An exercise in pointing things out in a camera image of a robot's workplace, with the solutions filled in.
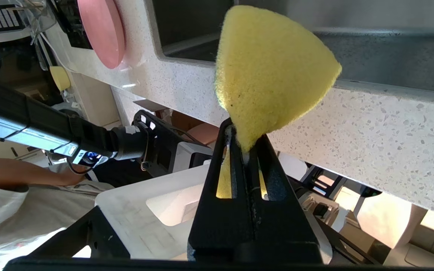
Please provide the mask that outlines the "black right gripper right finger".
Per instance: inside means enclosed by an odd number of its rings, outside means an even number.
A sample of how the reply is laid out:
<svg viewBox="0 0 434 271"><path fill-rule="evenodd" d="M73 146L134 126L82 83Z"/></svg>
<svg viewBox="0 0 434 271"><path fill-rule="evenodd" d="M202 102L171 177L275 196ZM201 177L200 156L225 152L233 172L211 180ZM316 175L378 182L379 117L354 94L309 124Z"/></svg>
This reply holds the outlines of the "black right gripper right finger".
<svg viewBox="0 0 434 271"><path fill-rule="evenodd" d="M266 135L249 153L251 240L246 262L322 263L320 246Z"/></svg>

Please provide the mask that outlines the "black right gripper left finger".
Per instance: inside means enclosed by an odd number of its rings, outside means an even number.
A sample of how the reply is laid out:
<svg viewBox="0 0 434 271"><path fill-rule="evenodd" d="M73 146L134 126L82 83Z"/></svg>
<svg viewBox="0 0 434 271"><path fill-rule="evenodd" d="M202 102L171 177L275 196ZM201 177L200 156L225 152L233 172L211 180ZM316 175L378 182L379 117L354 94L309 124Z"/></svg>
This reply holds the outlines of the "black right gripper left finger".
<svg viewBox="0 0 434 271"><path fill-rule="evenodd" d="M217 188L225 147L230 160L230 198L218 198ZM188 236L188 260L234 261L235 250L252 240L253 226L246 188L246 171L231 119L220 126L200 201Z"/></svg>

